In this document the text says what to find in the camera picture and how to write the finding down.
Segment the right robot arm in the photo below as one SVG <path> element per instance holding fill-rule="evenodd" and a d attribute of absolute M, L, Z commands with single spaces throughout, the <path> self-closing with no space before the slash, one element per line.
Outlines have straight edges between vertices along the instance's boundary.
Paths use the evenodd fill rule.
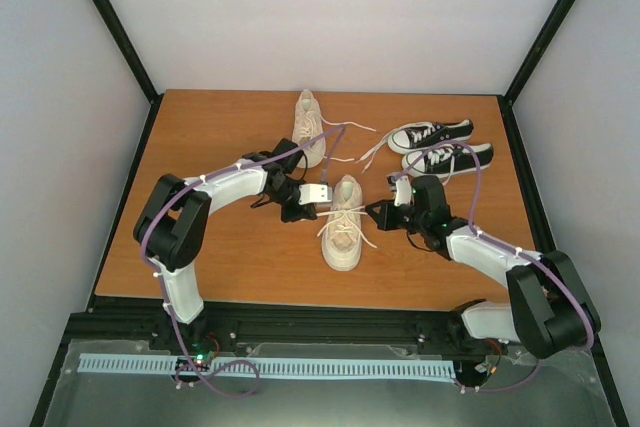
<path fill-rule="evenodd" d="M 592 347 L 601 323 L 568 255 L 514 247 L 453 215 L 435 176 L 390 177 L 389 184 L 393 198 L 365 208 L 378 229 L 417 234 L 427 251 L 475 269 L 508 292 L 506 303 L 459 307 L 456 336 L 520 344 L 538 359 Z"/>

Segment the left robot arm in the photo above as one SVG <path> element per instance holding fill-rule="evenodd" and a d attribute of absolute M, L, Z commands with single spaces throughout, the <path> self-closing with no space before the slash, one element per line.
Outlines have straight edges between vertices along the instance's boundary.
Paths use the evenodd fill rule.
<path fill-rule="evenodd" d="M 165 311 L 175 318 L 172 335 L 186 349 L 201 347 L 208 325 L 195 273 L 209 216 L 245 197 L 254 208 L 277 204 L 284 223 L 314 220 L 313 202 L 302 202 L 305 179 L 291 174 L 306 160 L 303 148 L 286 138 L 272 151 L 251 152 L 231 165 L 199 177 L 160 177 L 138 218 L 133 236 L 143 259 L 161 281 Z"/>

